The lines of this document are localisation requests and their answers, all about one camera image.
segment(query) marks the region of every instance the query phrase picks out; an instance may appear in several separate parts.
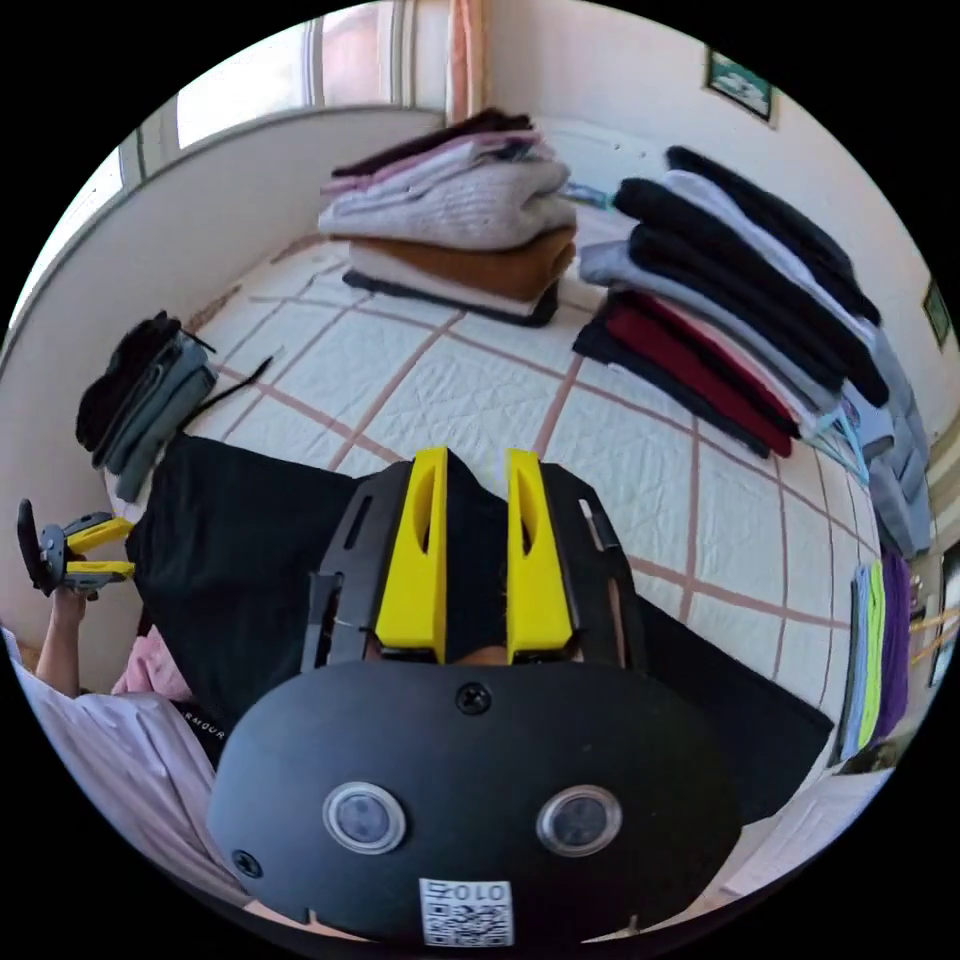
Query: gray folded clothing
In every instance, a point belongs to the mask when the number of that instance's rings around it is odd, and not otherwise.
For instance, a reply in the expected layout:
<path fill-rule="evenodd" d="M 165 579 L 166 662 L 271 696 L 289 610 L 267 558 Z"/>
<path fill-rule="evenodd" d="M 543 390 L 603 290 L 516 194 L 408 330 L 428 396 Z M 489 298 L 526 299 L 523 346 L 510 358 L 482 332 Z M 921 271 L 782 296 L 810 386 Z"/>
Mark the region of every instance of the gray folded clothing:
<path fill-rule="evenodd" d="M 146 384 L 147 388 L 142 393 L 138 391 L 138 400 L 127 410 L 123 424 L 116 429 L 104 453 L 102 462 L 115 475 L 123 473 L 140 438 L 165 411 L 181 385 L 207 366 L 207 351 L 185 334 L 177 334 L 171 350 L 177 352 L 172 361 L 167 352 L 163 351 L 144 372 L 140 384 Z"/>
<path fill-rule="evenodd" d="M 763 334 L 702 293 L 638 267 L 630 259 L 625 241 L 614 240 L 584 247 L 580 251 L 580 279 L 601 287 L 624 286 L 654 293 L 693 310 L 776 371 L 810 404 L 814 413 L 821 415 L 837 409 L 839 396 L 817 383 L 793 360 L 772 346 Z"/>
<path fill-rule="evenodd" d="M 175 389 L 167 391 L 164 384 L 162 391 L 158 391 L 163 393 L 164 403 L 156 416 L 144 425 L 119 472 L 116 494 L 124 503 L 137 499 L 164 445 L 203 403 L 216 382 L 217 375 L 204 365 L 181 379 Z"/>

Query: white shirt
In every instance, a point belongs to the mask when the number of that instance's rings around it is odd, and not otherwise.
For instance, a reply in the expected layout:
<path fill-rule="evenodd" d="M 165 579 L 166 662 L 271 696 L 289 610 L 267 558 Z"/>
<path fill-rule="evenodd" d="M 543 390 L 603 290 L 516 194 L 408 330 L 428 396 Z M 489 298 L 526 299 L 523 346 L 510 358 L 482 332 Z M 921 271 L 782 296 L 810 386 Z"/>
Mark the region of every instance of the white shirt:
<path fill-rule="evenodd" d="M 2 632 L 43 732 L 114 829 L 195 887 L 249 903 L 207 831 L 213 766 L 177 709 L 154 693 L 65 697 L 24 668 L 13 635 Z"/>

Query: window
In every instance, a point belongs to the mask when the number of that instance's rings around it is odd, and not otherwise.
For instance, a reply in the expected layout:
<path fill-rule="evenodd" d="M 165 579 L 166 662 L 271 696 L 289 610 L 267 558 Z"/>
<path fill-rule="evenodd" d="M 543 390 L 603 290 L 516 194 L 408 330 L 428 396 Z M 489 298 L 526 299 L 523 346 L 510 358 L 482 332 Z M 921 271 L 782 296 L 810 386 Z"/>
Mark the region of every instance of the window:
<path fill-rule="evenodd" d="M 393 0 L 380 0 L 324 15 L 324 106 L 390 103 L 393 14 Z"/>
<path fill-rule="evenodd" d="M 120 148 L 117 147 L 110 156 L 94 171 L 94 174 L 83 185 L 80 192 L 73 198 L 64 211 L 53 232 L 43 245 L 37 257 L 27 282 L 23 286 L 17 305 L 13 309 L 10 329 L 13 329 L 20 318 L 20 311 L 37 282 L 46 273 L 57 254 L 67 245 L 67 241 L 111 198 L 123 189 L 123 174 L 120 170 Z"/>
<path fill-rule="evenodd" d="M 310 103 L 304 69 L 310 21 L 234 54 L 177 95 L 181 148 L 239 123 Z"/>

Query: white quilted bedspread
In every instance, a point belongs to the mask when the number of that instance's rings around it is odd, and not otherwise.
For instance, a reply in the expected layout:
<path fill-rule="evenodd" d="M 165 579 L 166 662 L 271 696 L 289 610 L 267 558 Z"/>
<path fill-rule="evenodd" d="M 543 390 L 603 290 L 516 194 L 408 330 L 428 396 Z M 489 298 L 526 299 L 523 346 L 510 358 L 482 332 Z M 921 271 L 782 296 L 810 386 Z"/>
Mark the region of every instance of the white quilted bedspread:
<path fill-rule="evenodd" d="M 579 229 L 583 246 L 628 222 L 586 211 Z M 535 450 L 597 489 L 641 594 L 837 720 L 850 579 L 879 549 L 854 478 L 801 443 L 761 461 L 643 381 L 576 356 L 602 297 L 576 264 L 554 321 L 526 330 L 355 291 L 344 262 L 341 245 L 306 240 L 242 279 L 201 336 L 224 388 L 274 363 L 191 433 L 353 475 L 447 445 L 501 494 L 506 450 Z M 136 519 L 148 495 L 115 508 Z"/>

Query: sticker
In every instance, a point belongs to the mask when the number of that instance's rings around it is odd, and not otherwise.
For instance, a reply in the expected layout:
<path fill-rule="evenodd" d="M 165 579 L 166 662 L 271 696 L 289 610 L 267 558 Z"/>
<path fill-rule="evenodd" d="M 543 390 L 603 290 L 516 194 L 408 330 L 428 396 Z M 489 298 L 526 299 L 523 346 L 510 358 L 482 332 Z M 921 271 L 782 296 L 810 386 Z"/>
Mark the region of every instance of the sticker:
<path fill-rule="evenodd" d="M 513 946 L 513 898 L 506 880 L 421 880 L 420 913 L 428 947 Z"/>

